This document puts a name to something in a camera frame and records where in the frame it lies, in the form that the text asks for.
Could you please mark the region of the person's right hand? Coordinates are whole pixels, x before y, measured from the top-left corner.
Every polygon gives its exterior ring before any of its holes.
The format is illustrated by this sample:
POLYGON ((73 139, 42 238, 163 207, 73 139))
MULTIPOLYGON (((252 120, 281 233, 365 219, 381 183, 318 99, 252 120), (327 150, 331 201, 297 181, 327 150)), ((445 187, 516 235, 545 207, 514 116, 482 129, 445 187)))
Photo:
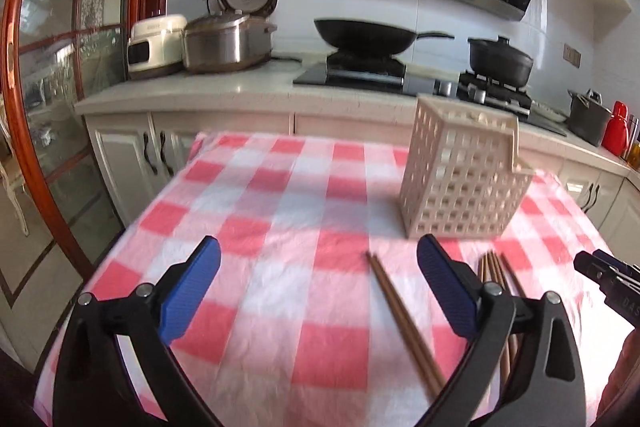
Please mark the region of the person's right hand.
POLYGON ((639 425, 639 345, 639 329, 634 329, 602 392, 593 426, 639 425))

